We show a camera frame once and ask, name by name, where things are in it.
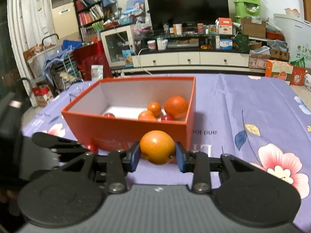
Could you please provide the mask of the purple floral tablecloth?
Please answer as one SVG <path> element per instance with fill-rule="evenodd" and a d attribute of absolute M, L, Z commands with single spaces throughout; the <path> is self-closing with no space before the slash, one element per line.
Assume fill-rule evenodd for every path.
<path fill-rule="evenodd" d="M 294 223 L 310 231 L 310 110 L 286 82 L 199 74 L 191 150 L 232 154 L 291 183 L 301 196 Z"/>

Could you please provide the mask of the small orange citrus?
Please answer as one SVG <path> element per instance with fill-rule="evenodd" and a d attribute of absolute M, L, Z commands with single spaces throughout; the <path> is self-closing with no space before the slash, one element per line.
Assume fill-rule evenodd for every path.
<path fill-rule="evenodd" d="M 152 111 L 144 110 L 139 114 L 138 120 L 157 120 L 157 118 Z"/>

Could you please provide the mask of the white tv cabinet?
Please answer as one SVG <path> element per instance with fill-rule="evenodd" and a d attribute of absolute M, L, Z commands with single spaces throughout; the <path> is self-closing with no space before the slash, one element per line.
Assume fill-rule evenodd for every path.
<path fill-rule="evenodd" d="M 134 67 L 152 66 L 237 66 L 248 67 L 249 54 L 236 50 L 143 50 L 132 57 Z"/>

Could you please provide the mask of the white curtain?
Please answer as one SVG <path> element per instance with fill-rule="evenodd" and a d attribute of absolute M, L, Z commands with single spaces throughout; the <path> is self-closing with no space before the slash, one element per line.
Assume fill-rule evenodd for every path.
<path fill-rule="evenodd" d="M 23 53 L 54 33 L 50 0 L 7 0 L 7 19 L 19 75 L 31 79 Z"/>

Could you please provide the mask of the orange fruit carton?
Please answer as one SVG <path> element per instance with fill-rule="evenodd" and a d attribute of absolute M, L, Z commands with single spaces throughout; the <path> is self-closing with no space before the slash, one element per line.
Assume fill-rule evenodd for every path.
<path fill-rule="evenodd" d="M 281 79 L 288 85 L 303 86 L 305 71 L 303 67 L 269 59 L 266 64 L 265 77 Z"/>

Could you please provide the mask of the white refrigerator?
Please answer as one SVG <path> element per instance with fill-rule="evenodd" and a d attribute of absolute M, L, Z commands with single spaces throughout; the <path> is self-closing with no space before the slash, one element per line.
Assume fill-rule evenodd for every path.
<path fill-rule="evenodd" d="M 286 14 L 274 14 L 273 21 L 284 35 L 290 53 L 289 60 L 304 58 L 305 67 L 310 68 L 310 22 Z"/>

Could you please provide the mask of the white air conditioner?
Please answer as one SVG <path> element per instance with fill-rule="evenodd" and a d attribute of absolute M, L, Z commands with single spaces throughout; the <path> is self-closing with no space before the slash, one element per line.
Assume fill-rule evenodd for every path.
<path fill-rule="evenodd" d="M 79 41 L 79 27 L 73 0 L 51 0 L 54 32 L 59 40 Z"/>

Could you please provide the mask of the black flat television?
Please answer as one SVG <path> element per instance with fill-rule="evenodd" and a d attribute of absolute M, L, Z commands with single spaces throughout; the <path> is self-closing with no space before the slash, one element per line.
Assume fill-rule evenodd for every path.
<path fill-rule="evenodd" d="M 228 0 L 148 0 L 154 30 L 163 30 L 165 23 L 213 24 L 220 17 L 229 17 Z"/>

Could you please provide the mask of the small mandarin orange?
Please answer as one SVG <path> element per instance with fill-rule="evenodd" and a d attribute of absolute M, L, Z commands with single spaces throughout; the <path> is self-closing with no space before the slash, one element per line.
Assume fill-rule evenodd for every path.
<path fill-rule="evenodd" d="M 161 115 L 162 108 L 158 102 L 151 102 L 148 104 L 147 110 L 152 112 L 155 117 L 158 117 Z"/>

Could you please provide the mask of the large orange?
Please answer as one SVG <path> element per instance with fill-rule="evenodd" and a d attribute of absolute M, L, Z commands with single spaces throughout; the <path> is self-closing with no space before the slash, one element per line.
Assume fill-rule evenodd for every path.
<path fill-rule="evenodd" d="M 140 140 L 142 156 L 154 165 L 165 165 L 171 162 L 175 151 L 174 140 L 160 130 L 149 131 Z"/>
<path fill-rule="evenodd" d="M 173 119 L 181 119 L 187 115 L 188 102 L 180 96 L 170 97 L 164 104 L 164 110 L 167 115 Z"/>

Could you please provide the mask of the clear eyeglasses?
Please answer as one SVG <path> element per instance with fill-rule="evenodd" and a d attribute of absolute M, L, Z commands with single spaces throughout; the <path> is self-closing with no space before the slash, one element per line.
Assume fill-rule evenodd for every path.
<path fill-rule="evenodd" d="M 76 99 L 76 97 L 78 97 L 79 93 L 77 92 L 70 92 L 69 93 L 69 100 L 70 102 L 73 101 L 74 99 Z"/>

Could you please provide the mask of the red gift bag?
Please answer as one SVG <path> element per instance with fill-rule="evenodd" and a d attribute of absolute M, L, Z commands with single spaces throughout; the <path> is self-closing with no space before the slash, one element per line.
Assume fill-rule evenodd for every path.
<path fill-rule="evenodd" d="M 102 65 L 103 77 L 112 77 L 111 68 L 107 61 L 102 42 L 95 42 L 93 44 L 77 48 L 72 54 L 85 81 L 91 80 L 92 65 Z"/>

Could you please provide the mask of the red cherry tomato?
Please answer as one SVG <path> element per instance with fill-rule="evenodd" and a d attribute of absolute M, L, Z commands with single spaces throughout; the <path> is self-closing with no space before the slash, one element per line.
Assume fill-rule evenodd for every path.
<path fill-rule="evenodd" d="M 103 117 L 115 118 L 115 115 L 113 113 L 105 113 L 105 114 L 103 114 Z"/>
<path fill-rule="evenodd" d="M 171 115 L 163 115 L 161 121 L 172 121 L 174 118 Z"/>
<path fill-rule="evenodd" d="M 94 154 L 97 154 L 97 153 L 98 153 L 98 148 L 97 148 L 97 146 L 94 145 L 93 143 L 84 144 L 84 148 L 85 148 L 85 149 L 88 149 L 89 151 L 91 151 L 91 152 L 94 153 Z"/>

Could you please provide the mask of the orange cardboard box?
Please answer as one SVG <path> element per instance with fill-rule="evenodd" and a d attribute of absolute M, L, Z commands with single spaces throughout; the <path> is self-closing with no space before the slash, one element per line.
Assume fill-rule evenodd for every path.
<path fill-rule="evenodd" d="M 164 105 L 173 96 L 188 102 L 184 118 L 172 121 L 138 120 L 151 102 Z M 152 130 L 168 133 L 190 149 L 196 112 L 196 79 L 189 76 L 129 76 L 93 83 L 61 111 L 74 137 L 99 149 L 129 149 Z M 115 118 L 103 117 L 113 113 Z"/>

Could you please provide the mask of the green stacked storage rack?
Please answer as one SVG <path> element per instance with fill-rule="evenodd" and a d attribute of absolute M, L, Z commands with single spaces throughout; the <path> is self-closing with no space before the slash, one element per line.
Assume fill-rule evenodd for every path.
<path fill-rule="evenodd" d="M 234 0 L 236 22 L 241 23 L 242 18 L 259 17 L 261 15 L 260 0 Z"/>

